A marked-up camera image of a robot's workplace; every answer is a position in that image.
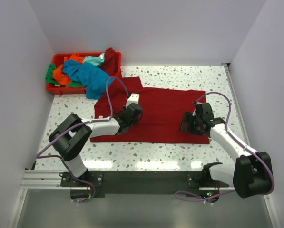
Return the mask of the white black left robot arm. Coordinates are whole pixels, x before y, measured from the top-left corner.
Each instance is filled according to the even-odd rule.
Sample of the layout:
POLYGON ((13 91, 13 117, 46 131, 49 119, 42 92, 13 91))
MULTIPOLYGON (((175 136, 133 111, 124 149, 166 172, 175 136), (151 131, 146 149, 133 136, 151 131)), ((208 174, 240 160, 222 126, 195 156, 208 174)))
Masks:
POLYGON ((49 142, 72 173, 72 182, 84 186, 89 181, 89 174, 80 152, 87 140, 126 133, 142 116, 142 107, 135 103, 112 117, 90 121, 83 121, 77 114, 71 114, 49 136, 49 142))

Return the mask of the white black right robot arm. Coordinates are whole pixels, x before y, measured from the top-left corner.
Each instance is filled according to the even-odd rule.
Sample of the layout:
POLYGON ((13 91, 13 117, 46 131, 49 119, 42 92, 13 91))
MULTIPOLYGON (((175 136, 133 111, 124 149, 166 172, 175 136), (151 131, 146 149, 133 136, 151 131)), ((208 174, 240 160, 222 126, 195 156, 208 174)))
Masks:
POLYGON ((254 195, 267 195, 274 190, 274 177, 271 158, 266 152, 258 152, 231 130, 222 118, 214 117, 209 103, 194 103, 194 112, 184 112, 181 132, 193 135, 207 135, 218 143, 234 161, 233 167, 221 162, 203 166, 201 175, 194 180, 199 186, 211 187, 222 182, 234 187, 241 198, 254 195))

